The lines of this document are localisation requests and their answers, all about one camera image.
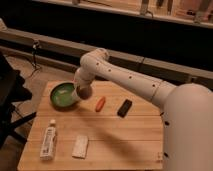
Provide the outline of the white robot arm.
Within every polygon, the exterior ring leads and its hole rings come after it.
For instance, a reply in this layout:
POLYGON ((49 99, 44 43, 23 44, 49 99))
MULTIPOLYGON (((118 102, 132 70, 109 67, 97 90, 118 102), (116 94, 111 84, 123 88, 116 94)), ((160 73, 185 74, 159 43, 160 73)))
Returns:
POLYGON ((89 87, 100 76, 161 110, 163 171, 213 171, 213 91, 196 84, 179 86, 108 62, 98 48, 80 58, 74 85, 89 87))

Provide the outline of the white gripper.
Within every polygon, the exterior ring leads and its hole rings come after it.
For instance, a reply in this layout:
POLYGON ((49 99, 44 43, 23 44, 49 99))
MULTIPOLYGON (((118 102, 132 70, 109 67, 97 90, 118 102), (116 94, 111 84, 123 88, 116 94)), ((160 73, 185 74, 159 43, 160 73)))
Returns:
POLYGON ((74 74, 74 87, 88 87, 95 79, 95 75, 80 67, 74 74))

